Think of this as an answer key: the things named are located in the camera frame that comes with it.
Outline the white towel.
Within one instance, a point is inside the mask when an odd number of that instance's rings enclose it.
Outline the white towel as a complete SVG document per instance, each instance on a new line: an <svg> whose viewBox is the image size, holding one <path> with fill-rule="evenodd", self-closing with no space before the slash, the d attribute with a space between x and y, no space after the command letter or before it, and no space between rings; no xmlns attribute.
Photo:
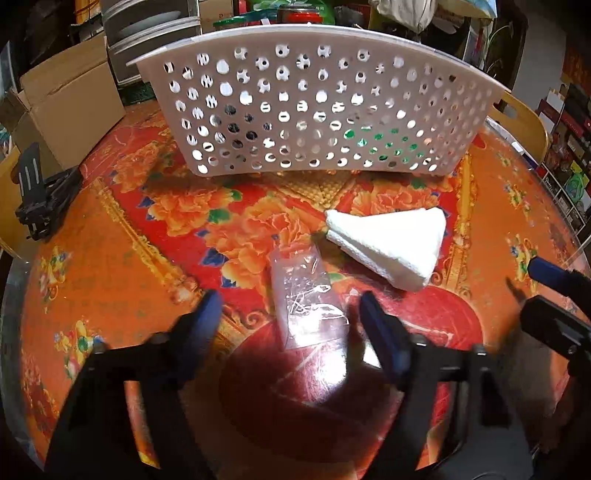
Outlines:
<svg viewBox="0 0 591 480"><path fill-rule="evenodd" d="M425 288L437 266L447 219L439 207L355 216L325 212L327 238L394 288Z"/></svg>

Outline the clear plastic bag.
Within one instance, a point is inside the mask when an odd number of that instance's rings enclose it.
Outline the clear plastic bag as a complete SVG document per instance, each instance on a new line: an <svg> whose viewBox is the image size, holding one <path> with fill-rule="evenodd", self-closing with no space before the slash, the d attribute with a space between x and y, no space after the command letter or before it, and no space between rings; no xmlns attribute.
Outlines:
<svg viewBox="0 0 591 480"><path fill-rule="evenodd" d="M349 320L332 289L317 246L273 250L270 280L284 350L346 337Z"/></svg>

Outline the green foil snack bag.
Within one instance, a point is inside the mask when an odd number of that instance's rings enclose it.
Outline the green foil snack bag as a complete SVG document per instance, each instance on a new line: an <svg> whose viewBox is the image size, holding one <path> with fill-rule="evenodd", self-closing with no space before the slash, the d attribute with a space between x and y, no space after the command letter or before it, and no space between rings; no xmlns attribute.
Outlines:
<svg viewBox="0 0 591 480"><path fill-rule="evenodd" d="M403 135L399 128L374 131L370 126L346 130L339 143L339 152L367 169L410 166L425 156L418 144L408 135Z"/></svg>

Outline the shelf with boxes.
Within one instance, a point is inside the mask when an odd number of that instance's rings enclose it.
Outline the shelf with boxes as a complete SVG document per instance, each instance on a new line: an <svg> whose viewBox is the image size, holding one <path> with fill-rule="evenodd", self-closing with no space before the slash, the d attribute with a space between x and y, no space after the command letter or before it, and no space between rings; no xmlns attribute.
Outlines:
<svg viewBox="0 0 591 480"><path fill-rule="evenodd" d="M576 84L549 91L537 113L549 136L538 168L582 246L590 244L590 96Z"/></svg>

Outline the wooden chair right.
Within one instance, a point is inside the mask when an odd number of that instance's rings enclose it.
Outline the wooden chair right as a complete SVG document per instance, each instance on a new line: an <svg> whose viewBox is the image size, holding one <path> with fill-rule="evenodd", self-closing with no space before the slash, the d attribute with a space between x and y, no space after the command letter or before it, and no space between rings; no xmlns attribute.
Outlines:
<svg viewBox="0 0 591 480"><path fill-rule="evenodd" d="M530 107L505 92L491 107L489 117L507 130L534 160L545 159L550 138L542 120Z"/></svg>

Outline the wooden chair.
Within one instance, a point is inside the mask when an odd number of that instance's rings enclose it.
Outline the wooden chair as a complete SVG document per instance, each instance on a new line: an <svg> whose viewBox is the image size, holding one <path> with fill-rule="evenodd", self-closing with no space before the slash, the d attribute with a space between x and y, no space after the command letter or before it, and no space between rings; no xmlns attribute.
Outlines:
<svg viewBox="0 0 591 480"><path fill-rule="evenodd" d="M22 225L15 215L16 209L22 202L17 173L19 155L19 149L13 147L10 154L0 164L1 248L13 258L30 262L35 256L36 244L28 239L28 228Z"/></svg>
<svg viewBox="0 0 591 480"><path fill-rule="evenodd" d="M505 92L491 107L489 117L507 130L534 160L545 159L550 138L542 120L530 107Z"/></svg>

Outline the wooden chair left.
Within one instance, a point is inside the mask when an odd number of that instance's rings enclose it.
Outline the wooden chair left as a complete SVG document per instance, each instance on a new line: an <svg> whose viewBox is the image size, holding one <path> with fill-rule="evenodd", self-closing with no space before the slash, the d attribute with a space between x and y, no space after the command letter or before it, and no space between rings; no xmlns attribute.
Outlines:
<svg viewBox="0 0 591 480"><path fill-rule="evenodd" d="M22 225L15 215L16 209L22 202L17 173L19 155L19 149L13 147L10 154L0 164L1 248L13 258L30 262L35 256L36 244L28 239L28 228Z"/></svg>

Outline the red floral tablecloth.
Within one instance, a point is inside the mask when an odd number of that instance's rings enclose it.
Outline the red floral tablecloth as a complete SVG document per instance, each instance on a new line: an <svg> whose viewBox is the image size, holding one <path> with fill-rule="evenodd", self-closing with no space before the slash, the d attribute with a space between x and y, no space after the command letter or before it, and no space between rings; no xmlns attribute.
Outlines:
<svg viewBox="0 0 591 480"><path fill-rule="evenodd" d="M503 352L537 433L567 384L566 361L519 336L522 298L543 292L540 255L589 268L527 163L482 129L449 177L301 172L201 179L186 168L154 103L132 108L83 165L61 229L12 268L4 296L3 395L12 430L38 461L92 347L168 329L204 291L221 327L183 400L222 479L359 479L398 407L358 324L349 341L284 351L270 253L314 241L342 304L373 290L433 341ZM446 237L431 283L407 294L325 240L325 211L367 216L438 207Z"/></svg>

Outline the blue printed tote bag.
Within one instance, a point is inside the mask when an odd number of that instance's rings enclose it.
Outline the blue printed tote bag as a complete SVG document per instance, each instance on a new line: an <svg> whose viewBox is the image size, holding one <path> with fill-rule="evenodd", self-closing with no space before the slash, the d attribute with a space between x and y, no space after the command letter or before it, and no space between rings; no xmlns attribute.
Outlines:
<svg viewBox="0 0 591 480"><path fill-rule="evenodd" d="M439 0L438 5L462 17L493 20L498 16L495 0Z"/></svg>

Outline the beige canvas tote bag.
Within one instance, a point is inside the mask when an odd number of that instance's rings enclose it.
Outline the beige canvas tote bag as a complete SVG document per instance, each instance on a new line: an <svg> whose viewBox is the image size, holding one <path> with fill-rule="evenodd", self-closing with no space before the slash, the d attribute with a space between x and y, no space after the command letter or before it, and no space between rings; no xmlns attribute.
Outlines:
<svg viewBox="0 0 591 480"><path fill-rule="evenodd" d="M415 33L423 32L432 22L438 8L437 0L372 0L370 6L389 20Z"/></svg>

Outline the white perforated plastic basket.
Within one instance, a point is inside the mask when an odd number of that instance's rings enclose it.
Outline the white perforated plastic basket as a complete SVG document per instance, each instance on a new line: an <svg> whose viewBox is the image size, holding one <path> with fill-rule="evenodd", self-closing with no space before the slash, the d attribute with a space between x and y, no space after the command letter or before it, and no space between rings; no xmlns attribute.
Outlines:
<svg viewBox="0 0 591 480"><path fill-rule="evenodd" d="M505 87L413 41L330 25L217 31L133 60L173 138L200 177L361 170L445 176ZM363 168L342 134L399 128L425 154L410 166Z"/></svg>

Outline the brown cardboard box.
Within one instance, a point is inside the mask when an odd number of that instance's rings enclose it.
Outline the brown cardboard box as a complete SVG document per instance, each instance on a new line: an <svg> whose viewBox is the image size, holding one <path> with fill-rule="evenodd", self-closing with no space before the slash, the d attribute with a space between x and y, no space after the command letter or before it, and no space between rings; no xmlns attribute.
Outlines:
<svg viewBox="0 0 591 480"><path fill-rule="evenodd" d="M70 47L1 99L1 126L19 151L39 144L45 177L79 165L125 115L104 34Z"/></svg>

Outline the red-lid pickle jar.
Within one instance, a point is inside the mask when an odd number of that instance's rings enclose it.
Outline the red-lid pickle jar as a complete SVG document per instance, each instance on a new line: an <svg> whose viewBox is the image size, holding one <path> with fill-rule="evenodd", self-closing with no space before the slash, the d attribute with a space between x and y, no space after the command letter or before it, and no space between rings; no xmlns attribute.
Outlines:
<svg viewBox="0 0 591 480"><path fill-rule="evenodd" d="M322 24L322 15L314 6L286 4L277 8L276 20L280 24Z"/></svg>

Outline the green shopping bag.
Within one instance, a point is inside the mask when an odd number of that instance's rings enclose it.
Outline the green shopping bag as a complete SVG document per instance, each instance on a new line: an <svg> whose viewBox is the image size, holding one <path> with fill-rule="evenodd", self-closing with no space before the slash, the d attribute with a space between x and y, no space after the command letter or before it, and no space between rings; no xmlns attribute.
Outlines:
<svg viewBox="0 0 591 480"><path fill-rule="evenodd" d="M250 1L247 11L217 20L215 29L267 24L335 25L335 12L325 1Z"/></svg>

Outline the grey tiered storage rack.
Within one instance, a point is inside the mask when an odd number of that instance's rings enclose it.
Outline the grey tiered storage rack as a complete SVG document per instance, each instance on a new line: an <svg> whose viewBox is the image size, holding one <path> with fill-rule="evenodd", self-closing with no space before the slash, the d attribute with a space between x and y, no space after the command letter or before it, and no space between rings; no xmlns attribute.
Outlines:
<svg viewBox="0 0 591 480"><path fill-rule="evenodd" d="M197 1L101 1L108 60L118 87L141 80L135 58L201 33Z"/></svg>

